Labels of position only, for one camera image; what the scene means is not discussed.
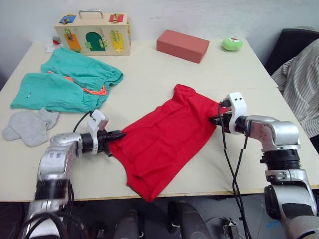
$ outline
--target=wooden box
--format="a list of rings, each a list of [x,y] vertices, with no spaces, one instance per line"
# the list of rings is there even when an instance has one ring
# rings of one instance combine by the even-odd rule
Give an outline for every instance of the wooden box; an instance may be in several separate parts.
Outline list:
[[[130,55],[130,25],[126,13],[80,10],[64,14],[54,26],[61,43],[84,55]]]

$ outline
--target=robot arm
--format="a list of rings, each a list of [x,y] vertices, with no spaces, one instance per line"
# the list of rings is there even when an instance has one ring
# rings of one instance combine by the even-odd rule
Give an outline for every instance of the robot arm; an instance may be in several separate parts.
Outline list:
[[[262,144],[260,162],[267,164],[266,180],[271,183],[264,190],[268,215],[281,222],[290,239],[319,238],[316,201],[297,151],[298,128],[290,121],[246,116],[247,106],[239,92],[229,94],[222,106],[230,107],[221,117],[226,132],[243,133]],[[219,117],[210,121],[222,125]]]
[[[88,120],[89,133],[65,133],[51,138],[50,146],[40,161],[35,197],[29,205],[27,219],[41,213],[63,210],[69,201],[68,187],[70,187],[70,172],[73,162],[85,152],[96,154],[104,151],[108,156],[111,156],[108,142],[125,136],[119,130],[106,132],[104,127],[108,119],[100,111],[95,110],[90,116]],[[22,238],[26,236],[34,223],[28,225]],[[45,235],[59,235],[52,220],[46,220],[37,226],[30,238]]]

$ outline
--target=floor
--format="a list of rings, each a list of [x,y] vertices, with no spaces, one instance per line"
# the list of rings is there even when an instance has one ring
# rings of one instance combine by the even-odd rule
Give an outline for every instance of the floor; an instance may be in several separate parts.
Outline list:
[[[88,227],[103,222],[108,228],[103,238],[111,239],[115,225],[121,216],[129,209],[135,209],[145,215],[144,239],[180,239],[179,231],[170,234],[166,229],[167,204],[171,200],[192,204],[207,221],[207,227],[213,239],[227,238],[222,234],[223,221],[217,217],[232,218],[238,223],[239,232],[244,235],[235,199],[228,197],[157,198],[153,203],[146,203],[142,199],[76,202],[72,214],[80,217]],[[243,201],[252,238],[285,238],[280,223],[268,217],[262,194],[243,196]],[[0,204],[0,238],[10,238],[9,234],[17,228],[21,213],[19,205],[17,203]]]

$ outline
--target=striped shirt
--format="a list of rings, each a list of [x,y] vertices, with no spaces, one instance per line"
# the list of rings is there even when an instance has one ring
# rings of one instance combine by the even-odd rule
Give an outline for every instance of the striped shirt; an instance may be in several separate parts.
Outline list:
[[[272,78],[309,138],[319,134],[319,39]]]

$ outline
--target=green tennis ball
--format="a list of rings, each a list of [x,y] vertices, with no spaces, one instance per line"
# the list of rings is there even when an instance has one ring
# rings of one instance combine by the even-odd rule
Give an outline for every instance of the green tennis ball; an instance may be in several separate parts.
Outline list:
[[[223,47],[227,51],[238,51],[242,45],[243,42],[237,37],[227,37],[223,41]]]

